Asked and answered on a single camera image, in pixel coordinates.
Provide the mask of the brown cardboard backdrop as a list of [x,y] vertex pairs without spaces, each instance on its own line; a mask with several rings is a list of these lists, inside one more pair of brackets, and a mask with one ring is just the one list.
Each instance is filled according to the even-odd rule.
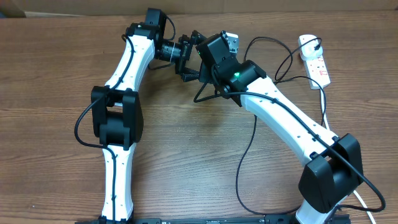
[[148,7],[167,14],[377,11],[397,9],[397,0],[1,0],[1,13],[7,17],[139,15]]

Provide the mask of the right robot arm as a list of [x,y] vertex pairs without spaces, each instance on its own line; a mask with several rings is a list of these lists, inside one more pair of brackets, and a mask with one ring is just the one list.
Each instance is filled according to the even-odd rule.
[[266,72],[251,60],[239,62],[235,37],[215,34],[196,49],[200,78],[215,86],[218,97],[265,122],[291,148],[304,166],[298,188],[303,203],[294,210],[296,223],[328,223],[345,207],[343,200],[363,183],[361,146],[351,134],[343,137],[317,124],[289,101]]

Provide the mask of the white charger plug adapter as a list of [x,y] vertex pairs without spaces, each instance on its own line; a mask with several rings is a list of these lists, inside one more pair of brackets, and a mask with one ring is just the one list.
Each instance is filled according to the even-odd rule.
[[313,60],[323,55],[322,40],[312,34],[304,34],[298,38],[300,56],[303,61]]

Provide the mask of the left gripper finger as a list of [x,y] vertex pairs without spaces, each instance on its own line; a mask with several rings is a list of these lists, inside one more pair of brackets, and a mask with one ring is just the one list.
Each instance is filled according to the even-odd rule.
[[196,70],[192,70],[190,68],[183,68],[180,76],[181,76],[183,82],[190,82],[193,80],[198,80],[200,77],[200,74]]
[[193,30],[190,36],[190,45],[199,45],[206,40],[206,37],[199,33],[197,30]]

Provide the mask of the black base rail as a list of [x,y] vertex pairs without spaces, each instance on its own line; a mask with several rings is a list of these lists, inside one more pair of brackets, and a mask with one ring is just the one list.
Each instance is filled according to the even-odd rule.
[[[76,224],[109,224],[113,221],[99,218],[97,220],[75,222]],[[160,218],[141,218],[128,221],[116,221],[115,223],[132,224],[296,224],[299,223],[294,215],[267,215],[265,218],[214,218],[214,219],[174,219],[161,220]],[[351,224],[349,215],[337,215],[328,224]]]

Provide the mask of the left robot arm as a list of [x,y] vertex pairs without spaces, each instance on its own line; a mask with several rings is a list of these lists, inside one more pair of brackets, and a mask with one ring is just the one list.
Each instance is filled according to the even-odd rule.
[[175,65],[184,81],[198,78],[198,72],[185,63],[193,46],[205,37],[194,30],[177,42],[167,39],[164,32],[169,20],[160,9],[149,8],[144,22],[132,23],[122,35],[126,46],[114,74],[104,86],[91,91],[93,132],[103,151],[106,176],[98,223],[132,223],[132,162],[144,127],[138,91],[150,62],[157,59]]

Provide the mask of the white power strip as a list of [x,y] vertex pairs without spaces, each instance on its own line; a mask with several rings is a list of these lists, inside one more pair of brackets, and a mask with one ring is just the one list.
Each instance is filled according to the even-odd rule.
[[303,61],[303,64],[307,73],[307,77],[312,79],[308,81],[311,89],[319,89],[320,87],[317,85],[317,83],[322,88],[331,83],[323,56],[313,60]]

